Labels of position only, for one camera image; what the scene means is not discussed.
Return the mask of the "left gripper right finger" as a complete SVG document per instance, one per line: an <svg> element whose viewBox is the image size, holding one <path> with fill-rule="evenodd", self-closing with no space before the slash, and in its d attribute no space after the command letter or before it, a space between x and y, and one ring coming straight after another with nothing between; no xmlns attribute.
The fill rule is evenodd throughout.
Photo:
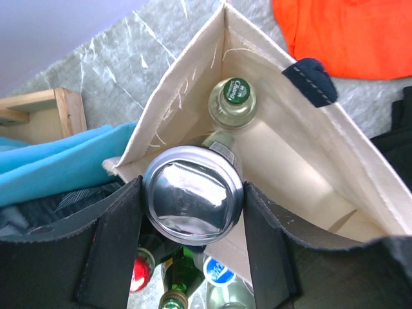
<svg viewBox="0 0 412 309"><path fill-rule="evenodd" d="M258 308L360 308L356 241L328 232L245 184L245 232Z"/></svg>

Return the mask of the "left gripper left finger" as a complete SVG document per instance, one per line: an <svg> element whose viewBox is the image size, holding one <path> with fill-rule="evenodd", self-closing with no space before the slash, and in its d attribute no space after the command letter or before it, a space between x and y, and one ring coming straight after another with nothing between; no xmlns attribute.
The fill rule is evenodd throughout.
<svg viewBox="0 0 412 309"><path fill-rule="evenodd" d="M1 238L2 308L125 308L142 221L141 178L85 209Z"/></svg>

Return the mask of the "coca-cola glass bottle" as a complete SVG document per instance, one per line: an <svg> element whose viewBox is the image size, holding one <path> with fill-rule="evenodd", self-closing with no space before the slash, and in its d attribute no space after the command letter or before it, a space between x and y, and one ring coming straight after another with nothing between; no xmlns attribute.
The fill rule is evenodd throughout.
<svg viewBox="0 0 412 309"><path fill-rule="evenodd" d="M167 261L182 246L158 232L141 234L136 250L130 292L138 292L150 282L155 268Z"/></svg>

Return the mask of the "pocari sweat plastic bottle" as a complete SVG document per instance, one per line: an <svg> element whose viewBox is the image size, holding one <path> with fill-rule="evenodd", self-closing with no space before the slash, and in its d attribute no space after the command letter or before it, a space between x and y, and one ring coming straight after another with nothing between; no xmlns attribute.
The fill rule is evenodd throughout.
<svg viewBox="0 0 412 309"><path fill-rule="evenodd" d="M252 287L214 258L194 254L194 264L207 282L207 308L256 308Z"/></svg>

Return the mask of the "green glass bottle gold cap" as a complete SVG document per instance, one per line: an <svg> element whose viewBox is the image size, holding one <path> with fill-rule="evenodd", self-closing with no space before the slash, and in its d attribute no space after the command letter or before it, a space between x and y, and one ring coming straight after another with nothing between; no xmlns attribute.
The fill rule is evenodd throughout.
<svg viewBox="0 0 412 309"><path fill-rule="evenodd" d="M188 309L189 297L205 279L193 258L193 252L182 247L163 263L164 294L160 298L159 308Z"/></svg>

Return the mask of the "cream canvas tote bag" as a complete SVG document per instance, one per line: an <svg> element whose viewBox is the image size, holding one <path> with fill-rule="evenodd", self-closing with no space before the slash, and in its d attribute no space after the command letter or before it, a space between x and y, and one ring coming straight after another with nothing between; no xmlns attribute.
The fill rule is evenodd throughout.
<svg viewBox="0 0 412 309"><path fill-rule="evenodd" d="M228 3L166 71L121 157L104 168L125 181L160 151L212 128L208 92L241 75L260 110L235 133L243 175L274 203L353 241L359 288L411 291L411 193L338 103L311 102L294 60ZM252 283L240 226L207 252Z"/></svg>

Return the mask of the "dark soda can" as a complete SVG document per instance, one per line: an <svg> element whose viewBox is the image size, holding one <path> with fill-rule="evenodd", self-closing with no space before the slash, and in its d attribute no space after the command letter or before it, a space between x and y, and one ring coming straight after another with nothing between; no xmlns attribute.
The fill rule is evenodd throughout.
<svg viewBox="0 0 412 309"><path fill-rule="evenodd" d="M143 180L145 212L165 237L188 246L224 238L243 207L243 171L235 138L211 131L153 158Z"/></svg>

